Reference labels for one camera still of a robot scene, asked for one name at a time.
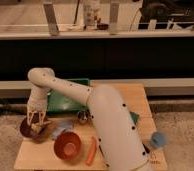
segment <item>carrot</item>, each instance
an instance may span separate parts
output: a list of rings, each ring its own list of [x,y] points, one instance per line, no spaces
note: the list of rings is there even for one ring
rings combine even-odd
[[[97,150],[97,140],[94,137],[91,137],[91,146],[89,148],[89,152],[86,158],[86,165],[90,166],[94,160],[95,154]]]

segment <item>orange object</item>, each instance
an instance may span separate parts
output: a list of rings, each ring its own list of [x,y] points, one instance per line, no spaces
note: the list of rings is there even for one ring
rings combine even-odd
[[[86,165],[90,166],[92,164],[96,154],[96,150],[97,150],[96,138],[91,137],[91,147],[89,148],[89,152],[86,158]]]
[[[74,159],[79,154],[80,148],[81,140],[73,132],[61,133],[54,143],[54,152],[62,160]]]

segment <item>cable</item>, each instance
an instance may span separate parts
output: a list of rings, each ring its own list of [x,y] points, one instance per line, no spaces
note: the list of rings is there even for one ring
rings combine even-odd
[[[134,23],[134,21],[135,21],[135,19],[137,17],[138,12],[139,12],[139,9],[136,11],[135,16],[133,17],[133,20],[131,21],[131,25],[130,25],[129,31],[131,31],[132,25],[133,25],[133,23]]]
[[[77,16],[78,16],[78,11],[79,11],[79,4],[80,0],[77,0],[77,6],[76,6],[76,11],[75,11],[75,17],[74,17],[74,25],[77,23]]]

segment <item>brown bowl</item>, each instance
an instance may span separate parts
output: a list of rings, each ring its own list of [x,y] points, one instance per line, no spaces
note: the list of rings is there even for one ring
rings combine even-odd
[[[74,159],[80,151],[81,140],[74,132],[61,133],[55,143],[54,152],[62,160]]]
[[[39,115],[35,114],[33,116],[31,123],[35,124],[38,122],[39,122]],[[20,133],[26,138],[37,139],[37,138],[41,137],[42,135],[44,135],[46,128],[47,128],[47,125],[45,125],[39,133],[36,133],[35,131],[32,130],[31,126],[27,124],[27,117],[26,117],[23,119],[23,121],[20,125]]]

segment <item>black cable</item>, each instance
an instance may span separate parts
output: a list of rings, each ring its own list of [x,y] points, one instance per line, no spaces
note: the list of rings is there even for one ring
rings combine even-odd
[[[79,4],[80,4],[80,0],[77,0],[77,7],[76,7],[75,17],[74,17],[74,25],[76,25],[76,23],[77,23],[77,16],[78,16],[78,11],[79,11]]]

